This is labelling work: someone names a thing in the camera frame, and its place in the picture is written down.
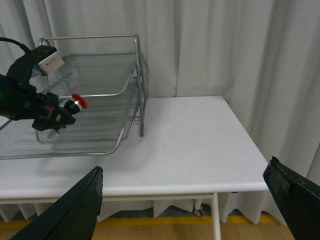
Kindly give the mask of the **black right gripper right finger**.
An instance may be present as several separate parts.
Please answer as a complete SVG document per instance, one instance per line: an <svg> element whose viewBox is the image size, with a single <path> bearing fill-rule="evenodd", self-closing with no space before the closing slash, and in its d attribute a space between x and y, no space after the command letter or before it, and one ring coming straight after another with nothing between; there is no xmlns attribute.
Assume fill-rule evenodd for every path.
<svg viewBox="0 0 320 240"><path fill-rule="evenodd" d="M272 157L263 179L296 240L320 238L320 186Z"/></svg>

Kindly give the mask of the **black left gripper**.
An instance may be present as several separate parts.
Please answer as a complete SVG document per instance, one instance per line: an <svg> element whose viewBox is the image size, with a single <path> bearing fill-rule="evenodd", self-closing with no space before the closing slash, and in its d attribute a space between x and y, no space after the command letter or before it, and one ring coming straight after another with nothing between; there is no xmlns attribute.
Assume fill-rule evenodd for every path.
<svg viewBox="0 0 320 240"><path fill-rule="evenodd" d="M47 96L37 92L30 84L33 75L42 75L38 63L57 49L52 46L38 46L31 50L20 47L24 55L16 59L5 75L5 117L18 121L32 119L35 122L48 118L48 128L58 132L68 125L73 125L76 119L76 107L58 105L57 96Z"/></svg>

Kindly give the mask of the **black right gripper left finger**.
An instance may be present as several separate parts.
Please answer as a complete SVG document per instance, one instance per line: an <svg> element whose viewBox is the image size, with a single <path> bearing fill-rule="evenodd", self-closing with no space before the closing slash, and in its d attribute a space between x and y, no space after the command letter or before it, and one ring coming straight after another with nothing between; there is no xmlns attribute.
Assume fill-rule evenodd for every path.
<svg viewBox="0 0 320 240"><path fill-rule="evenodd" d="M102 207L103 169L93 168L12 240L90 240Z"/></svg>

